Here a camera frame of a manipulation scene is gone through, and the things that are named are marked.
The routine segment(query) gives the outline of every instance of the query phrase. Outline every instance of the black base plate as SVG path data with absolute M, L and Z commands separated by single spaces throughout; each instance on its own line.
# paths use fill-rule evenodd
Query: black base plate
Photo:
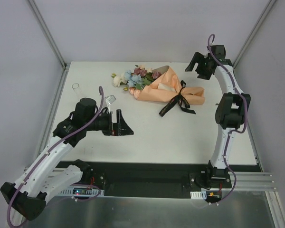
M 207 180 L 206 173 L 190 173 L 190 187 L 195 189 L 195 191 L 200 191 L 201 188 L 210 190 L 210 189 L 219 189 L 220 184 L 222 184 L 223 189 L 231 189 L 230 175 L 228 174 L 226 179 L 217 179 L 217 180 Z
M 207 164 L 156 164 L 87 162 L 93 172 L 104 174 L 105 196 L 190 199 L 191 191 L 200 188 L 190 182 Z M 57 168 L 67 168 L 71 162 L 62 161 Z M 259 172 L 259 166 L 231 166 L 234 171 Z

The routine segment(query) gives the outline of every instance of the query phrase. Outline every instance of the white table surface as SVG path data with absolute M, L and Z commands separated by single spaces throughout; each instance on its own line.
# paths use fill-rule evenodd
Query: white table surface
M 104 136 L 101 132 L 88 132 L 78 145 L 63 158 L 63 161 L 81 159 L 88 162 L 152 162 L 205 164 L 211 158 L 218 134 L 215 123 L 216 104 L 222 92 L 214 76 L 209 81 L 198 79 L 196 72 L 184 72 L 186 63 L 144 63 L 153 69 L 169 65 L 184 80 L 188 87 L 205 88 L 204 105 L 192 105 L 196 115 L 182 112 L 178 105 L 164 117 L 159 111 L 166 105 L 159 102 L 138 101 L 122 88 L 112 84 L 111 73 L 120 74 L 133 70 L 136 62 L 72 62 L 54 120 L 56 125 L 68 117 L 79 101 L 72 89 L 79 83 L 81 93 L 93 98 L 100 105 L 98 87 L 104 95 L 114 95 L 112 104 L 113 121 L 116 109 L 134 131 L 130 136 Z M 232 145 L 230 164 L 256 165 L 248 133 L 237 134 Z

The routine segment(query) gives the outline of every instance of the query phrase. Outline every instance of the pink flower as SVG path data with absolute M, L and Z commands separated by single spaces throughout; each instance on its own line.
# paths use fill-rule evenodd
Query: pink flower
M 141 75 L 141 77 L 145 77 L 146 76 L 146 74 L 147 74 L 147 70 L 145 70 L 145 69 L 143 69 L 143 70 L 140 70 L 140 75 Z
M 141 94 L 141 90 L 135 89 L 134 90 L 134 97 L 137 99 L 139 97 L 139 94 Z
M 152 74 L 152 78 L 153 78 L 153 79 L 157 79 L 157 78 L 159 78 L 160 76 L 162 76 L 162 74 L 161 74 L 160 72 L 158 72 L 158 71 L 155 71 L 155 72 Z
M 135 68 L 134 74 L 139 75 L 140 71 L 141 71 L 140 68 Z
M 129 89 L 129 92 L 130 92 L 130 94 L 132 94 L 132 95 L 134 95 L 134 91 L 135 91 L 135 88 L 130 88 L 130 89 Z

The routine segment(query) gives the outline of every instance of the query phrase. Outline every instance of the blue flower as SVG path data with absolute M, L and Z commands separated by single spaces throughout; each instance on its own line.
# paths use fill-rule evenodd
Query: blue flower
M 131 74 L 132 74 L 131 70 L 126 71 L 124 73 L 124 78 L 127 79 L 127 80 L 130 80 L 130 78 L 132 76 Z
M 130 75 L 129 79 L 128 79 L 128 86 L 129 87 L 135 87 L 135 84 L 141 84 L 142 83 L 142 77 L 141 75 Z
M 128 81 L 128 86 L 131 88 L 131 87 L 134 87 L 134 83 L 132 81 Z

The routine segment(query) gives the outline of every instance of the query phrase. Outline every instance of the white wall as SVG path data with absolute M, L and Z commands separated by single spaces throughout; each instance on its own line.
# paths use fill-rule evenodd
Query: white wall
M 285 209 L 285 0 L 279 0 L 236 69 L 251 94 L 249 122 L 265 171 Z
M 67 62 L 189 62 L 211 33 L 234 60 L 267 2 L 36 0 Z
M 26 1 L 0 1 L 0 187 L 36 156 L 61 73 Z M 6 210 L 0 193 L 0 228 Z

